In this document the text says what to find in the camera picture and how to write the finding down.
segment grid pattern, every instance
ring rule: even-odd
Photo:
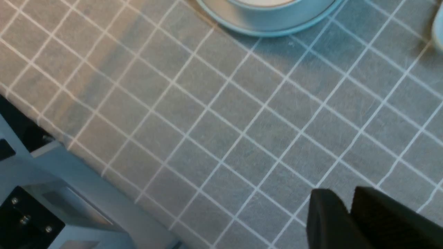
[[[344,0],[256,39],[192,0],[1,0],[0,93],[191,248],[306,248],[316,187],[443,225],[437,9]]]

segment black panel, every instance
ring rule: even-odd
[[[64,227],[65,223],[21,187],[16,187],[0,206],[3,249],[47,249]]]

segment black object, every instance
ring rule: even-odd
[[[314,189],[306,226],[311,249],[372,249],[342,200],[331,190]]]
[[[15,187],[0,206],[0,248],[46,249],[65,227],[23,188]]]
[[[1,95],[0,114],[29,152],[33,152],[53,140],[49,133],[21,113]]]
[[[443,249],[443,228],[370,187],[355,189],[350,214],[331,190],[313,190],[306,231],[311,249]]]
[[[373,188],[355,189],[351,216],[376,248],[443,248],[443,228]]]
[[[14,156],[16,152],[11,148],[5,139],[0,139],[0,161]]]

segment white grid line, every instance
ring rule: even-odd
[[[16,10],[16,12],[14,13],[14,15],[12,15],[11,19],[9,20],[9,22],[3,27],[3,30],[0,32],[0,37],[3,36],[3,34],[9,29],[9,27],[12,25],[12,23],[16,20],[16,18],[19,16],[20,11],[24,8],[24,6],[29,2],[30,0],[25,0],[22,5],[17,8],[15,5],[11,6],[13,9]],[[9,5],[11,5],[11,3],[7,0],[5,0],[5,2]]]
[[[323,30],[320,32],[320,34],[318,35],[318,37],[321,36],[321,34],[324,32],[324,30],[326,30],[326,27],[323,28]],[[254,116],[254,118],[249,122],[249,124],[246,126],[246,128],[244,129],[244,131],[242,132],[241,137],[244,137],[246,135],[246,132],[248,131],[248,129],[252,126],[252,124],[255,122],[255,120],[260,116],[260,114],[263,112],[263,110],[268,106],[269,102],[274,98],[274,96],[278,93],[278,91],[281,89],[281,87],[285,84],[285,82],[289,79],[289,76],[292,74],[292,72],[295,70],[295,68],[297,68],[297,66],[301,63],[301,61],[303,60],[303,58],[308,54],[308,50],[306,50],[303,55],[298,59],[298,61],[295,63],[295,65],[291,68],[291,70],[285,75],[283,76],[283,80],[281,81],[281,83],[276,87],[276,89],[273,91],[273,93],[271,94],[271,96],[269,96],[268,100],[263,103],[261,105],[260,110],[256,113],[256,115]],[[302,133],[298,133],[295,140],[301,136]],[[232,145],[231,149],[228,151],[227,154],[230,153],[230,151],[235,147],[236,143],[234,143],[234,145]],[[282,155],[280,158],[278,158],[276,160],[276,162],[273,164],[273,166],[269,169],[269,171],[267,172],[267,174],[264,176],[264,178],[260,181],[260,183],[254,187],[254,190],[252,191],[252,193],[249,195],[249,197],[246,199],[246,201],[243,203],[243,205],[240,207],[240,209],[237,211],[237,213],[235,214],[235,217],[231,220],[231,222],[228,224],[228,226],[222,231],[222,233],[218,236],[217,240],[214,242],[214,247],[217,245],[217,243],[222,239],[222,237],[225,235],[225,233],[227,232],[227,230],[229,229],[229,227],[234,223],[235,219],[238,218],[238,215],[242,212],[242,210],[247,206],[247,204],[249,203],[249,201],[254,197],[255,193],[259,191],[260,186],[266,181],[266,179],[269,177],[269,175],[272,173],[272,171],[277,167],[277,165],[279,163],[281,163],[281,159],[283,158],[284,155]],[[296,174],[299,178],[304,179],[303,176],[301,176],[298,172]],[[273,248],[273,243],[271,243],[269,245],[269,248]]]
[[[293,37],[294,40],[296,40],[297,42],[301,43],[303,46],[307,47],[307,45],[305,45],[303,42],[299,41],[297,38]],[[344,72],[339,69],[337,66],[335,66],[334,64],[332,64],[330,61],[328,61],[326,58],[324,58],[321,54],[311,50],[311,53],[315,56],[317,56],[320,60],[322,60],[323,62],[325,62],[327,65],[331,66],[333,69],[335,69],[336,71],[338,71],[339,73],[344,74]],[[356,84],[357,86],[361,87],[363,90],[365,90],[367,93],[369,93],[370,95],[372,95],[374,98],[376,98],[379,101],[383,101],[383,98],[381,98],[380,96],[378,96],[377,94],[375,94],[373,91],[371,91],[370,89],[368,89],[366,86],[364,86],[362,83],[360,83],[359,81],[357,81],[355,78],[353,78],[352,76],[348,76],[348,79],[353,82],[354,84]],[[417,124],[415,121],[413,121],[411,118],[409,118],[407,115],[403,114],[401,111],[399,111],[398,109],[396,109],[394,106],[390,105],[388,102],[386,102],[384,104],[386,107],[388,107],[389,109],[391,109],[393,112],[395,112],[396,114],[398,114],[399,116],[401,116],[402,118],[404,118],[407,122],[409,122],[412,126],[414,126],[417,129],[421,128],[421,125]],[[429,131],[424,130],[423,133],[427,134],[429,137],[431,137],[436,143],[440,144],[443,146],[443,141],[441,141],[439,138],[435,137],[433,134],[431,134]],[[377,143],[380,147],[382,147],[385,151],[387,151],[389,154],[391,154],[392,156],[394,156],[395,158],[398,157],[398,155],[394,152],[392,152],[390,149],[386,148],[384,145],[380,145],[380,142],[378,142],[375,138],[373,138],[370,134],[366,133],[365,131],[363,131],[363,134],[366,135],[367,137],[369,137],[371,140],[374,140],[375,143]]]
[[[417,213],[420,213],[427,205],[429,205],[431,203],[431,201],[434,199],[434,196],[437,193],[437,191],[442,191],[441,190],[442,185],[443,185],[443,179],[440,180],[438,186],[435,187],[435,189],[432,191],[431,195],[429,196],[429,199],[425,203],[423,203],[423,205],[421,205],[421,207],[419,207],[417,209]]]
[[[17,13],[23,15],[25,18],[30,19],[29,15],[23,12],[24,6],[27,4],[27,2],[23,3],[20,8],[17,8],[15,5],[13,5],[9,0],[5,0],[6,3],[8,3],[12,8],[16,9]],[[41,45],[37,53],[31,58],[31,62],[28,63],[25,68],[17,75],[15,80],[12,82],[12,84],[9,86],[8,90],[6,91],[5,97],[7,98],[11,89],[14,88],[14,86],[17,84],[17,82],[21,79],[21,77],[26,73],[26,71],[31,67],[32,64],[35,63],[35,60],[40,56],[40,54],[43,52],[43,50],[46,48],[46,45],[53,39],[54,34],[58,31],[58,29],[63,25],[64,21],[68,18],[69,14],[72,12],[72,9],[70,8],[65,15],[62,17],[58,25],[54,28],[52,32],[45,31],[48,34],[48,37],[44,41],[44,43]],[[42,29],[42,26],[37,23],[30,20],[33,24],[37,25],[40,29]]]
[[[176,1],[171,7],[170,9],[166,12],[166,14],[163,16],[163,18],[159,21],[159,24],[161,24],[167,17],[167,15],[175,8],[175,6],[178,4],[178,1]],[[180,69],[180,71],[176,74],[176,76],[174,77],[174,79],[172,80],[172,82],[169,83],[168,87],[162,92],[162,94],[159,96],[159,98],[155,101],[155,103],[152,105],[152,107],[150,109],[148,109],[148,113],[145,115],[145,117],[143,117],[143,119],[139,122],[139,124],[136,126],[136,128],[134,129],[134,131],[129,135],[129,137],[126,139],[126,141],[123,143],[123,145],[120,147],[120,149],[117,151],[117,153],[114,155],[114,157],[111,159],[111,161],[109,162],[109,164],[106,166],[106,168],[103,170],[102,172],[102,176],[105,174],[106,170],[110,167],[110,165],[114,162],[115,159],[117,159],[118,155],[121,153],[121,151],[125,148],[126,144],[129,143],[129,141],[133,138],[133,136],[137,133],[137,131],[140,129],[140,127],[143,125],[143,123],[147,120],[147,118],[149,117],[149,115],[152,113],[152,111],[157,107],[157,105],[163,100],[164,96],[167,94],[167,92],[169,91],[169,89],[172,87],[173,83],[175,83],[177,81],[177,79],[179,78],[179,76],[182,74],[182,72],[187,68],[188,64],[191,62],[192,58],[195,56],[196,51],[200,48],[200,46],[206,41],[206,39],[212,34],[214,28],[211,28],[208,33],[205,35],[205,37],[200,41],[200,43],[197,45],[197,47],[195,48],[195,51],[190,55],[190,57],[188,58],[188,60],[185,62],[185,64],[182,66],[182,68]],[[150,39],[148,39],[148,41],[146,41],[146,43],[140,48],[138,54],[133,58],[133,60],[130,62],[130,64],[128,65],[128,67],[126,68],[125,72],[123,73],[123,75],[125,75],[127,73],[127,71],[129,71],[129,68],[132,66],[132,64],[136,61],[137,58],[140,57],[141,52],[144,50],[144,48],[148,45]],[[153,179],[155,179],[155,177],[159,174],[161,167],[158,169],[158,171],[154,174],[154,176],[152,177],[152,179],[148,182],[148,184],[146,186],[148,186],[150,184],[150,182],[152,182]],[[140,199],[141,194],[137,197],[135,203],[138,202],[138,200]]]
[[[254,44],[254,46],[251,48],[251,50],[246,54],[246,56],[242,59],[242,61],[236,66],[236,68],[234,69],[234,71],[231,73],[230,77],[228,78],[228,80],[226,80],[226,82],[224,83],[224,85],[221,87],[221,89],[218,91],[218,93],[215,95],[215,97],[212,99],[212,101],[209,103],[208,108],[212,106],[212,104],[216,101],[216,99],[218,98],[218,96],[220,96],[220,94],[222,93],[222,91],[227,87],[227,85],[229,84],[229,81],[232,79],[232,77],[236,74],[236,72],[240,69],[240,67],[245,63],[245,61],[249,58],[251,51],[258,46],[260,42],[260,39],[256,41],[256,43]],[[193,124],[193,126],[191,127],[190,130],[192,130],[198,123],[199,119],[197,119],[197,121]],[[227,151],[227,153],[225,153],[225,155],[223,156],[223,158],[220,161],[224,161],[226,159],[226,157],[229,155],[229,153],[232,151],[232,149],[235,147],[235,145],[238,143],[238,141],[241,139],[241,135],[236,139],[236,141],[234,142],[234,144],[231,146],[231,148]],[[174,223],[170,226],[170,229],[172,229],[175,225],[175,223],[177,222],[177,220],[179,220],[183,214],[186,212],[186,210],[189,208],[189,206],[191,205],[191,203],[193,202],[193,200],[195,198],[197,198],[199,193],[203,193],[202,189],[203,187],[208,183],[208,181],[211,179],[211,177],[215,174],[215,172],[217,171],[217,169],[221,166],[221,163],[218,163],[217,166],[211,171],[210,175],[206,178],[206,180],[203,182],[203,184],[197,189],[198,191],[196,192],[196,194],[192,197],[192,199],[188,202],[188,204],[185,206],[185,208],[182,210],[182,212],[178,215],[177,219],[174,221]],[[248,226],[245,226],[245,228],[247,230],[249,230],[250,232],[252,229],[249,228]]]
[[[435,111],[432,113],[432,115],[428,118],[426,123],[424,123],[424,125],[420,128],[420,130],[411,139],[411,141],[406,146],[406,148],[404,148],[404,150],[400,153],[399,157],[396,159],[396,161],[394,162],[394,164],[390,168],[389,172],[377,184],[378,187],[380,187],[380,185],[392,174],[392,172],[394,171],[394,168],[397,165],[397,163],[399,162],[400,158],[403,158],[405,153],[409,150],[409,148],[412,146],[412,144],[415,142],[415,140],[419,137],[419,135],[423,132],[423,130],[426,128],[426,126],[431,122],[432,118],[438,113],[438,111],[442,108],[442,106],[443,106],[443,102],[440,103],[440,105],[435,109]]]
[[[400,9],[400,7],[403,5],[403,3],[406,0],[402,0],[402,2],[397,6],[397,8],[395,9],[395,11],[392,13],[391,17],[395,15],[395,13]],[[334,15],[332,18],[330,18],[330,20],[333,22],[334,18],[336,15]],[[357,58],[357,60],[352,64],[352,66],[348,69],[348,71],[346,72],[346,75],[343,77],[343,79],[335,86],[335,88],[332,90],[332,92],[328,95],[328,97],[326,97],[324,103],[328,102],[328,100],[332,97],[332,95],[335,93],[335,91],[339,88],[339,86],[344,82],[344,80],[349,76],[349,74],[351,73],[351,71],[354,69],[354,67],[359,63],[359,61],[361,60],[361,58],[363,57],[363,55],[366,53],[366,51],[369,49],[369,47],[375,42],[375,40],[378,38],[378,36],[382,33],[382,31],[384,30],[384,28],[388,25],[390,18],[388,18],[386,20],[386,22],[383,24],[383,26],[380,28],[380,30],[377,32],[377,34],[372,38],[372,40],[369,42],[369,44],[367,46],[365,46],[365,49],[361,52],[361,54],[359,55],[359,57]],[[396,89],[396,86],[391,90],[390,94],[392,94],[394,92],[394,90]],[[326,174],[322,177],[322,179],[317,183],[316,187],[321,186],[321,184],[323,183],[323,181],[328,177],[328,175],[332,172],[332,170],[335,168],[335,166],[339,163],[339,161],[341,161],[341,159],[343,158],[343,156],[351,149],[351,147],[354,145],[354,143],[357,141],[357,139],[359,138],[359,136],[362,134],[363,130],[367,127],[367,125],[372,121],[372,119],[376,116],[376,114],[378,113],[378,111],[382,108],[383,103],[381,103],[379,105],[379,107],[377,108],[377,110],[372,114],[372,116],[365,122],[365,124],[359,129],[357,135],[354,137],[354,139],[351,141],[351,143],[348,145],[348,147],[341,153],[341,155],[339,156],[339,158],[334,162],[334,164],[329,168],[329,170],[326,172]],[[301,209],[304,207],[304,205],[308,202],[309,197],[307,197],[305,199],[305,201],[303,202],[303,204],[300,206],[300,208],[294,213],[294,215],[292,216],[292,218],[290,219],[290,221],[288,222],[288,224],[286,224],[288,227],[289,224],[292,222],[293,218],[296,217],[298,215],[298,213],[301,211]],[[283,234],[284,230],[282,230],[279,234],[279,236],[277,236],[277,238],[275,239],[274,242],[276,242],[280,236]]]
[[[124,10],[124,8],[126,7],[125,4],[126,4],[126,3],[124,3],[124,4],[121,6],[121,8],[120,8],[120,12],[122,12],[122,11]],[[168,9],[168,11],[165,13],[165,15],[160,19],[160,23],[163,22],[163,21],[166,19],[167,15],[169,14],[170,11],[172,11],[172,9],[175,7],[175,5],[176,5],[176,2],[174,2],[174,3],[171,5],[171,7]],[[119,15],[115,15],[115,16],[114,16],[114,19],[113,19],[113,21],[111,22],[111,24],[108,26],[108,28],[112,26],[112,23],[113,23],[115,20],[117,20],[118,16],[119,16]],[[149,35],[148,39],[145,41],[145,43],[143,44],[143,46],[139,49],[139,51],[137,52],[137,54],[136,54],[135,56],[133,56],[133,58],[131,59],[131,62],[126,66],[125,70],[124,70],[123,73],[120,75],[120,77],[118,78],[118,80],[117,80],[116,82],[112,81],[112,82],[114,82],[114,85],[113,85],[112,88],[109,90],[108,94],[103,98],[103,100],[102,100],[101,103],[98,105],[98,107],[94,110],[94,113],[93,113],[93,115],[91,115],[90,119],[85,123],[85,125],[82,127],[82,129],[77,133],[77,135],[75,136],[74,140],[71,142],[71,145],[74,144],[74,142],[78,140],[78,138],[80,137],[80,135],[83,133],[83,131],[86,129],[86,127],[88,126],[88,124],[92,121],[92,119],[93,119],[95,116],[101,116],[101,115],[99,115],[99,110],[100,110],[100,108],[106,103],[106,101],[107,101],[107,100],[109,99],[109,97],[112,95],[112,93],[113,93],[113,91],[115,90],[115,88],[116,88],[117,86],[120,85],[120,81],[124,78],[124,76],[125,76],[126,73],[129,71],[129,69],[131,68],[131,66],[135,63],[135,61],[140,57],[140,54],[142,53],[143,49],[149,44],[149,42],[151,41],[151,39],[154,37],[154,34],[156,33],[156,31],[157,31],[157,29],[155,28],[155,29],[152,31],[152,33]],[[125,143],[124,143],[125,145],[128,143],[128,140],[129,140],[128,138],[132,137],[132,135],[133,135],[133,134],[131,134],[131,135],[129,135],[129,136],[126,136],[126,135],[125,135],[125,137],[127,138],[127,140],[126,140]],[[112,160],[115,160],[117,156],[118,156],[118,153],[115,154],[115,156],[112,158]],[[110,165],[110,164],[111,164],[111,163],[109,163],[109,164],[106,165],[105,169],[104,169],[103,172],[101,173],[102,176],[105,174],[105,172],[106,172],[106,170],[109,168],[109,165]]]
[[[22,5],[22,7],[23,7],[24,5]],[[17,13],[16,13],[17,14]]]
[[[77,4],[80,2],[80,0],[78,0],[77,2],[75,2],[73,5],[69,5],[67,4],[71,10],[73,10],[74,12],[76,12],[75,7],[77,6]],[[106,27],[105,31],[107,31],[115,22],[115,20],[117,19],[117,17],[120,15],[120,13],[122,13],[122,11],[124,10],[124,8],[120,8],[119,11],[117,12],[117,14],[114,16],[114,18],[111,20],[111,22],[109,23],[109,25]],[[73,78],[74,76],[78,73],[78,71],[81,69],[81,67],[83,65],[89,65],[89,63],[87,62],[86,58],[88,58],[95,50],[95,48],[97,47],[97,45],[99,44],[99,42],[101,41],[101,39],[106,35],[105,32],[102,32],[100,34],[100,36],[97,38],[97,40],[94,42],[94,44],[92,45],[92,47],[89,49],[89,51],[86,53],[86,55],[84,57],[82,57],[81,55],[78,55],[78,57],[81,59],[81,62],[79,63],[79,65],[77,65],[77,67],[74,69],[74,71],[71,73],[71,75],[67,78],[67,80],[64,82],[64,86],[66,86]],[[39,117],[37,118],[37,122],[39,122],[39,120],[42,118],[42,115],[49,109],[49,107],[52,105],[52,103],[57,99],[57,97],[59,96],[59,94],[61,94],[63,91],[62,88],[60,88],[56,94],[54,94],[54,96],[52,97],[52,99],[46,104],[46,107],[44,108],[44,110],[41,112],[41,114],[39,115]]]
[[[195,51],[192,53],[192,55],[188,58],[188,60],[186,61],[185,65],[183,65],[183,67],[180,69],[180,71],[177,73],[176,77],[174,78],[173,82],[176,82],[177,79],[179,78],[179,76],[182,74],[182,72],[185,70],[185,68],[187,68],[188,64],[191,62],[192,58],[194,58],[195,53],[197,52],[197,50],[203,45],[203,43],[209,38],[209,36],[213,33],[214,31],[214,27],[211,28],[211,30],[209,30],[209,32],[205,35],[205,37],[200,41],[200,43],[197,45],[197,48],[195,49]],[[158,104],[160,102],[160,99],[162,99],[161,96],[159,98],[159,100],[154,104],[153,108],[154,109],[156,107],[156,104]],[[197,121],[200,121],[201,118],[203,117],[203,115],[206,113],[206,111],[203,110],[202,113],[200,114],[200,116],[197,118]],[[160,166],[160,168],[158,169],[158,171],[154,174],[154,176],[148,181],[148,183],[146,184],[146,186],[143,188],[143,192],[137,197],[137,199],[135,200],[135,203],[137,203],[142,194],[149,188],[149,186],[151,185],[151,183],[154,181],[154,179],[156,178],[156,176],[160,173],[161,169],[164,167],[165,164],[167,164],[169,162],[169,160],[172,158],[173,154],[178,150],[178,148],[181,146],[181,144],[184,142],[184,140],[186,139],[187,136],[189,136],[189,133],[191,132],[191,130],[193,129],[193,127],[195,127],[197,125],[197,121],[194,122],[194,124],[191,126],[191,128],[189,128],[189,130],[183,135],[183,138],[180,140],[180,142],[176,145],[176,147],[172,150],[172,152],[169,154],[169,156],[165,159],[164,162],[162,162],[162,165]]]

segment white bowl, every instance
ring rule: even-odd
[[[275,10],[295,4],[301,0],[229,0],[233,4],[240,7],[253,10]]]
[[[233,0],[196,0],[221,25],[236,32],[262,37],[302,31],[328,16],[342,0],[302,0],[269,11],[244,8]]]
[[[432,25],[432,40],[434,47],[443,52],[443,5],[440,6]]]

